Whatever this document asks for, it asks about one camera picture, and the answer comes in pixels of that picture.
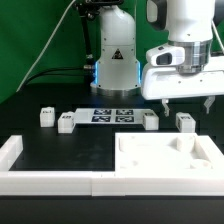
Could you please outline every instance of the warning label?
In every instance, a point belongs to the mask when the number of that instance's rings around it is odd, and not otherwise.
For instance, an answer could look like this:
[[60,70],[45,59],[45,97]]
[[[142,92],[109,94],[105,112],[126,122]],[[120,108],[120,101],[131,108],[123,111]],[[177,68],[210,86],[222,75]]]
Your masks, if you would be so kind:
[[116,50],[112,59],[117,59],[117,60],[123,60],[124,59],[122,54],[121,54],[121,51],[119,49]]

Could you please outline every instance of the small white cube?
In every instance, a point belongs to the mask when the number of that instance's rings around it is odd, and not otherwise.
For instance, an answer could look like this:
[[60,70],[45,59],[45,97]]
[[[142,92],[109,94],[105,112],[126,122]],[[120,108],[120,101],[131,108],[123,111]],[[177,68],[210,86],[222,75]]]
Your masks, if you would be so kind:
[[58,120],[58,133],[71,134],[75,127],[75,113],[63,113]]
[[181,133],[195,133],[196,121],[188,113],[177,113],[176,126]]
[[55,110],[54,107],[45,107],[40,112],[40,126],[41,127],[54,127]]
[[159,117],[153,110],[143,113],[143,126],[145,130],[149,131],[159,129]]

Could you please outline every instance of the blue light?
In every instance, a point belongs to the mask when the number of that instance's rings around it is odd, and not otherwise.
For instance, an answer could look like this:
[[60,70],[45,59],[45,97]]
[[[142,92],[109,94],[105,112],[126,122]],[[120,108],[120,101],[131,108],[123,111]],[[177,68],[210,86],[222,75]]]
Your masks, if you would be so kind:
[[138,63],[138,82],[141,84],[141,64]]
[[98,63],[96,62],[95,64],[95,80],[94,80],[94,84],[97,85],[98,83]]

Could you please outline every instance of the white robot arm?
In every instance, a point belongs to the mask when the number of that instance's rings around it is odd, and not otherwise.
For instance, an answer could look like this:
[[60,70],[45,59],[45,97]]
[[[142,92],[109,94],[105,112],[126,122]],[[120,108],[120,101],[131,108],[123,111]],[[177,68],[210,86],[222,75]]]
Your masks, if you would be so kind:
[[[210,57],[212,20],[223,0],[148,0],[147,18],[168,30],[168,43],[147,52],[143,70],[145,99],[224,94],[224,56]],[[223,14],[217,16],[220,22]]]
[[135,21],[117,6],[124,0],[77,2],[76,7],[82,17],[88,20],[93,20],[97,15],[100,17],[101,57],[95,63],[92,92],[122,97],[140,93],[140,63],[135,55]]

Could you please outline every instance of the white tray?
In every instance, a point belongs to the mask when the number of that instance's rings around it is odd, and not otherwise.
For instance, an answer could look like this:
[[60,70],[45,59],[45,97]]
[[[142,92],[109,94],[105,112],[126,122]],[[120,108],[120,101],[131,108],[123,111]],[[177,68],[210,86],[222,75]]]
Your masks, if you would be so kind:
[[[187,135],[195,139],[193,151],[180,152],[177,138]],[[115,172],[9,171],[22,150],[22,136],[0,149],[0,195],[224,196],[224,156],[208,136],[117,133]],[[211,166],[192,168],[194,159]]]

